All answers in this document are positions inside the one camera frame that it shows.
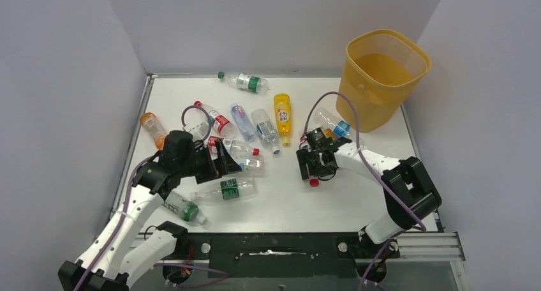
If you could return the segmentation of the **red cap red blue bottle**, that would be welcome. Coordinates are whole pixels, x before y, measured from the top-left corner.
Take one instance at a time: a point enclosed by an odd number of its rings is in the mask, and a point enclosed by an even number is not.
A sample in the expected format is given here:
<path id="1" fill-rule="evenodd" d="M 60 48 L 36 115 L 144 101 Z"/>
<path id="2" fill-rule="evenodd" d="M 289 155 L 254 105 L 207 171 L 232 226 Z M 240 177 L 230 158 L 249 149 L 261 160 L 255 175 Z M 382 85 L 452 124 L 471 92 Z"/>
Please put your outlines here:
<path id="1" fill-rule="evenodd" d="M 326 138 L 324 135 L 318 139 L 313 139 L 314 135 L 303 134 L 300 138 L 299 150 L 308 150 L 311 152 L 313 157 L 313 174 L 314 176 L 308 179 L 308 183 L 311 187 L 317 187 L 322 181 L 329 180 L 318 180 L 316 178 L 316 172 L 318 171 L 318 164 L 320 156 L 326 156 L 328 160 L 333 161 L 333 156 L 326 149 L 321 149 L 319 142 L 322 142 L 322 146 L 326 146 L 330 143 L 330 138 Z"/>

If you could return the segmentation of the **dark green label clear bottle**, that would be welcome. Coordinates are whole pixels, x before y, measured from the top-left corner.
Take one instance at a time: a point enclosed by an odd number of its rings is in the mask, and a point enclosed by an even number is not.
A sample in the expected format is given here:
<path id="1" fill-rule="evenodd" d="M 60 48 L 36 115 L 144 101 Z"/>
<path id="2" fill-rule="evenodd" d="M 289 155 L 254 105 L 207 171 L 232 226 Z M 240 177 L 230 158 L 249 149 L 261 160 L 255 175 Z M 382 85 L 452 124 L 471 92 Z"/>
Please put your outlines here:
<path id="1" fill-rule="evenodd" d="M 257 194 L 255 180 L 249 178 L 229 178 L 212 183 L 190 193 L 190 200 L 197 203 L 213 204 L 229 200 L 252 197 Z"/>

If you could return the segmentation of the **floral white blue label bottle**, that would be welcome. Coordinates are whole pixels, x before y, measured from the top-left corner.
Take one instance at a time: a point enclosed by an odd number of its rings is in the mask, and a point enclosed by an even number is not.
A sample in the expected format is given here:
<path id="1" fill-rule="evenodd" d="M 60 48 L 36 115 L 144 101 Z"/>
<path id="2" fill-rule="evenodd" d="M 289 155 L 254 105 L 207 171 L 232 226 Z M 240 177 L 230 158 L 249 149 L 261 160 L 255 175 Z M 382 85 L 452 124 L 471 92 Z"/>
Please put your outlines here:
<path id="1" fill-rule="evenodd" d="M 236 162 L 241 167 L 242 171 L 240 175 L 243 177 L 264 177 L 265 176 L 265 164 L 263 156 L 250 156 L 246 158 L 239 158 Z"/>

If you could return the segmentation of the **amber tea bottle red label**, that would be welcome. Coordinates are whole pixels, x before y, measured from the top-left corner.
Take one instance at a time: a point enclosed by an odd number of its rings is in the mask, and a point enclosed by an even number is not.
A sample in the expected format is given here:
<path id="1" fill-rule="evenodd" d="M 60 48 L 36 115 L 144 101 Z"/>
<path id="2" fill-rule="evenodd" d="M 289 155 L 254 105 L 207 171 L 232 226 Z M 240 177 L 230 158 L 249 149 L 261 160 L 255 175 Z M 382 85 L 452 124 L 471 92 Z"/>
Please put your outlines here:
<path id="1" fill-rule="evenodd" d="M 330 128 L 324 128 L 322 132 L 326 138 L 331 138 L 332 140 L 338 139 L 338 136 Z"/>

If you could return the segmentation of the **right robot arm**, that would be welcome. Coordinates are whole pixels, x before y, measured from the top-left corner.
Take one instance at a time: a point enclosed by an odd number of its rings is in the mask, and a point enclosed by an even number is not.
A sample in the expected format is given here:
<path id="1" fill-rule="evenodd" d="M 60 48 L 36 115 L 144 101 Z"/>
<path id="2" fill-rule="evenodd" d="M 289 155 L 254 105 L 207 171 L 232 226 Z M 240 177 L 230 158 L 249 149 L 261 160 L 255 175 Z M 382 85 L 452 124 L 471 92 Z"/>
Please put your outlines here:
<path id="1" fill-rule="evenodd" d="M 326 137 L 321 128 L 309 131 L 296 152 L 302 180 L 334 176 L 339 169 L 357 173 L 383 188 L 385 213 L 359 230 L 359 249 L 375 257 L 384 242 L 418 227 L 442 199 L 420 159 L 398 159 L 365 149 L 346 137 Z"/>

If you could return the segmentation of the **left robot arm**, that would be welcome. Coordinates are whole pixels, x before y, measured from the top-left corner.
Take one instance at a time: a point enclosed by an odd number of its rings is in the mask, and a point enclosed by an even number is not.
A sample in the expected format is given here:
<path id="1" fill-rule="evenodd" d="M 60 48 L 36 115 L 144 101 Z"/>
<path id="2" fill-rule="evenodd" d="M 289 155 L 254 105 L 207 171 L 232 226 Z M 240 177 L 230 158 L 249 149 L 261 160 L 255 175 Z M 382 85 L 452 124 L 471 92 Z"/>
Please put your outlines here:
<path id="1" fill-rule="evenodd" d="M 136 248 L 132 244 L 149 217 L 185 177 L 198 184 L 241 172 L 222 142 L 217 157 L 186 131 L 171 131 L 164 146 L 134 169 L 124 202 L 101 234 L 76 261 L 58 271 L 63 290 L 129 290 L 164 257 L 179 250 L 187 230 L 166 221 Z"/>

